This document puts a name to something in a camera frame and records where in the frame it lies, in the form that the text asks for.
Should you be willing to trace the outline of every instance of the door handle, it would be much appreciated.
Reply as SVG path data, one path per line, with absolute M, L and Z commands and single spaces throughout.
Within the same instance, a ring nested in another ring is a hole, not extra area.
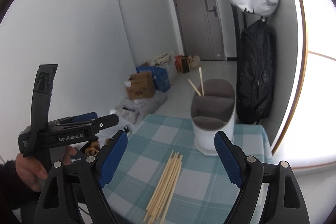
M 212 7 L 212 10 L 208 11 L 208 12 L 213 12 L 215 14 L 215 17 L 217 17 L 217 9 L 216 6 Z

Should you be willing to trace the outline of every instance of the black backpack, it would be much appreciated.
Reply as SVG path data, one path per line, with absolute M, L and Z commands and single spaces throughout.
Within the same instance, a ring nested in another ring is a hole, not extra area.
M 275 40 L 261 19 L 241 33 L 237 45 L 237 104 L 242 123 L 252 124 L 269 115 L 274 89 Z

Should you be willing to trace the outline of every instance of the chopsticks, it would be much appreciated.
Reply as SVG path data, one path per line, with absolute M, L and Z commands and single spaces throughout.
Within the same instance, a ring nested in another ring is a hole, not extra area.
M 166 205 L 160 224 L 164 222 L 171 199 L 173 197 L 176 183 L 179 179 L 183 158 L 183 155 L 179 155 L 179 152 L 176 152 L 172 157 L 173 152 L 174 151 L 172 151 L 169 156 L 153 196 L 146 207 L 147 213 L 143 219 L 143 222 L 146 221 L 147 217 L 149 217 L 148 224 L 152 224 L 156 219 L 159 218 L 164 206 Z
M 204 96 L 204 87 L 203 87 L 203 76 L 202 76 L 202 68 L 199 67 L 199 79 L 201 80 L 201 88 L 202 88 L 202 94 L 199 92 L 199 90 L 195 87 L 194 83 L 191 82 L 190 79 L 188 79 L 190 85 L 193 87 L 195 92 L 198 94 L 198 96 Z

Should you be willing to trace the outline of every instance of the tablecloth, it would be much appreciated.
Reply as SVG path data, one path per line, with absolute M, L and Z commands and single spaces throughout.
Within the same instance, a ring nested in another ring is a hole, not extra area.
M 236 124 L 234 144 L 261 162 L 271 159 L 262 126 Z M 128 138 L 111 183 L 103 189 L 111 208 L 132 223 L 143 223 L 145 208 L 172 150 L 180 152 L 183 160 L 165 224 L 223 224 L 239 189 L 230 182 L 219 157 L 205 156 L 196 149 L 190 119 L 148 115 L 141 122 Z M 251 223 L 258 223 L 261 210 L 258 202 Z

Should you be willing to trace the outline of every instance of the zipper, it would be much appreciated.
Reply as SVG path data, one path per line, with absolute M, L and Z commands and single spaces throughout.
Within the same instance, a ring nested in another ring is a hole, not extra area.
M 259 83 L 260 83 L 260 80 L 258 80 L 257 82 L 257 99 L 259 99 Z

